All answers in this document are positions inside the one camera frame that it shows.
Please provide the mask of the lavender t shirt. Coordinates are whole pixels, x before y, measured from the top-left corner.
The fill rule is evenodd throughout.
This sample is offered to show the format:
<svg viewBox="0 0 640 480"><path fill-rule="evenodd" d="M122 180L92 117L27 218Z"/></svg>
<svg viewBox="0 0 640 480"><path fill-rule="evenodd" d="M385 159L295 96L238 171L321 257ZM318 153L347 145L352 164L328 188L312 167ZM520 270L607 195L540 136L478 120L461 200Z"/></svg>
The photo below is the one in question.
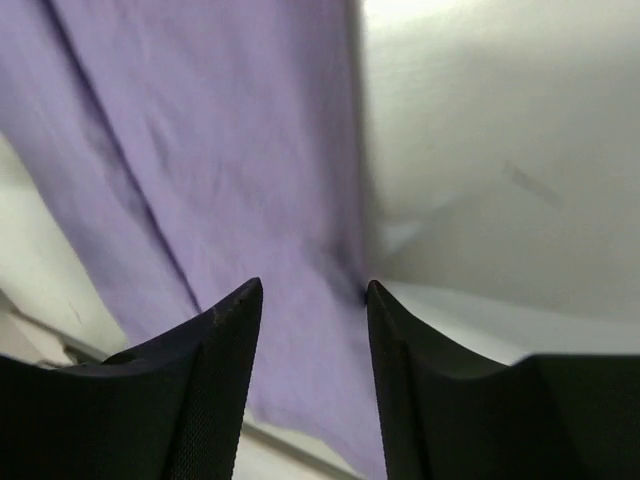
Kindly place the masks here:
<svg viewBox="0 0 640 480"><path fill-rule="evenodd" d="M127 338L247 279L249 409L385 477L347 1L5 1L1 130Z"/></svg>

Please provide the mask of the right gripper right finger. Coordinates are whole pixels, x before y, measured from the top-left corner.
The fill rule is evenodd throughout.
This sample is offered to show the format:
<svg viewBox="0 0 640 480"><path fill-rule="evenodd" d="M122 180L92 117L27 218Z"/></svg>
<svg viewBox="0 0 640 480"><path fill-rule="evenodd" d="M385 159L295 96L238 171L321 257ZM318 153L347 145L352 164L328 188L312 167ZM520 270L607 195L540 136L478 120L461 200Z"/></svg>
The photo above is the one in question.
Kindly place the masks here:
<svg viewBox="0 0 640 480"><path fill-rule="evenodd" d="M378 281L367 321L389 478L638 477L637 356L503 365L419 320Z"/></svg>

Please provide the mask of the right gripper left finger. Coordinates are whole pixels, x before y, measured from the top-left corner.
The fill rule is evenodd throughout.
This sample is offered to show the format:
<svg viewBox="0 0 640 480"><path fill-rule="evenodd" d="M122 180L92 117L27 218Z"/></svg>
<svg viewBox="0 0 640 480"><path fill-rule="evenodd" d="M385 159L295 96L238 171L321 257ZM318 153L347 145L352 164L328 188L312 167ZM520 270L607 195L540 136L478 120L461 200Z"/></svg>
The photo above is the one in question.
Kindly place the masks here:
<svg viewBox="0 0 640 480"><path fill-rule="evenodd" d="M5 479L229 479L263 288L253 278L99 364L1 360Z"/></svg>

